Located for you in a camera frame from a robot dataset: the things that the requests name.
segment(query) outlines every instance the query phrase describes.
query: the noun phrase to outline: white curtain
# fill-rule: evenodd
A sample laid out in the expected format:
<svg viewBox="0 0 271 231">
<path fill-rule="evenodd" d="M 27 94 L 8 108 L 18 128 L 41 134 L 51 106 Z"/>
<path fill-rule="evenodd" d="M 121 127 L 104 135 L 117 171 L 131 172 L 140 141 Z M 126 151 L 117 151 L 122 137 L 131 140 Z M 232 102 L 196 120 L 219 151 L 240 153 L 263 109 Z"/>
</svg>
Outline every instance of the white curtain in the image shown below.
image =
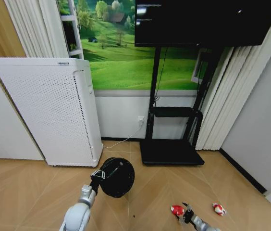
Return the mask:
<svg viewBox="0 0 271 231">
<path fill-rule="evenodd" d="M 218 150 L 271 57 L 271 28 L 263 44 L 227 49 L 203 104 L 197 150 Z"/>
<path fill-rule="evenodd" d="M 56 0 L 4 0 L 27 57 L 69 57 Z"/>
</svg>

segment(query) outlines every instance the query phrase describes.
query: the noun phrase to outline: wooden floor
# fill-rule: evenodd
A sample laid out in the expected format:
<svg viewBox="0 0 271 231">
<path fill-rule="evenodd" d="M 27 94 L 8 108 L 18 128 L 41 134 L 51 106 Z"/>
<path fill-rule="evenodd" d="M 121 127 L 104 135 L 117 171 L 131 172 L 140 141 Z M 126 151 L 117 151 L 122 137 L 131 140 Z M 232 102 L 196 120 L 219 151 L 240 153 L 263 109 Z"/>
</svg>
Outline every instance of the wooden floor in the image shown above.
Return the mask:
<svg viewBox="0 0 271 231">
<path fill-rule="evenodd" d="M 87 230 L 192 231 L 170 212 L 171 205 L 186 202 L 222 231 L 271 231 L 271 204 L 220 153 L 200 155 L 205 160 L 202 167 L 146 167 L 137 142 L 105 148 L 99 166 L 112 156 L 126 158 L 134 166 L 135 182 L 119 199 L 99 189 Z M 43 161 L 0 159 L 0 231 L 58 230 L 92 172 L 92 168 L 50 167 Z M 213 202 L 224 205 L 228 214 L 215 214 Z"/>
</svg>

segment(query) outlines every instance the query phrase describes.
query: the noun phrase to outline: black round object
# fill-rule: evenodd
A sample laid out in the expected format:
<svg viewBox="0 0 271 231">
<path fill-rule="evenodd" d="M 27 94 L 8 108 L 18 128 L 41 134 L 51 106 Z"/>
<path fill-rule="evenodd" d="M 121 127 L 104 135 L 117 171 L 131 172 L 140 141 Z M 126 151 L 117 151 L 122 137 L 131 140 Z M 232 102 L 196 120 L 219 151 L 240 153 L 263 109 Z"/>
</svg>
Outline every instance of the black round object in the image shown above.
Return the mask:
<svg viewBox="0 0 271 231">
<path fill-rule="evenodd" d="M 135 181 L 134 167 L 124 158 L 109 158 L 100 170 L 105 171 L 105 179 L 100 182 L 102 190 L 115 198 L 125 195 Z"/>
</svg>

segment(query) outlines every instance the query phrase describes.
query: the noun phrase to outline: white air purifier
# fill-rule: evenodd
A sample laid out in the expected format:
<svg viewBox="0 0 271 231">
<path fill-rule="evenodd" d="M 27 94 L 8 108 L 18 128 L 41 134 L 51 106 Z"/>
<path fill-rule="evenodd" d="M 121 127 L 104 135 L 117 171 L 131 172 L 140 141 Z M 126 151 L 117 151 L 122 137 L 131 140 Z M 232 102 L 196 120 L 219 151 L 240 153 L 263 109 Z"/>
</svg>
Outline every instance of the white air purifier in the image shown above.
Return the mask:
<svg viewBox="0 0 271 231">
<path fill-rule="evenodd" d="M 103 146 L 88 61 L 0 58 L 0 78 L 49 165 L 98 164 Z"/>
</svg>

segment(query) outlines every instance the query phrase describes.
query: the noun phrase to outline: wall outlet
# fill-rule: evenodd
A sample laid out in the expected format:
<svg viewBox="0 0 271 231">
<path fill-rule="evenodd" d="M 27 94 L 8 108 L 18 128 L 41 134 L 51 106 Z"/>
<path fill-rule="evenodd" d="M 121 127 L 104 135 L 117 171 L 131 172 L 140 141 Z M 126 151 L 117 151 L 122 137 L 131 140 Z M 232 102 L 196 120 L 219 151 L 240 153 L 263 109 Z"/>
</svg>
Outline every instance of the wall outlet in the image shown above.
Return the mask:
<svg viewBox="0 0 271 231">
<path fill-rule="evenodd" d="M 144 124 L 144 116 L 139 115 L 137 117 L 137 121 L 139 123 L 139 127 L 143 126 L 143 124 Z"/>
</svg>

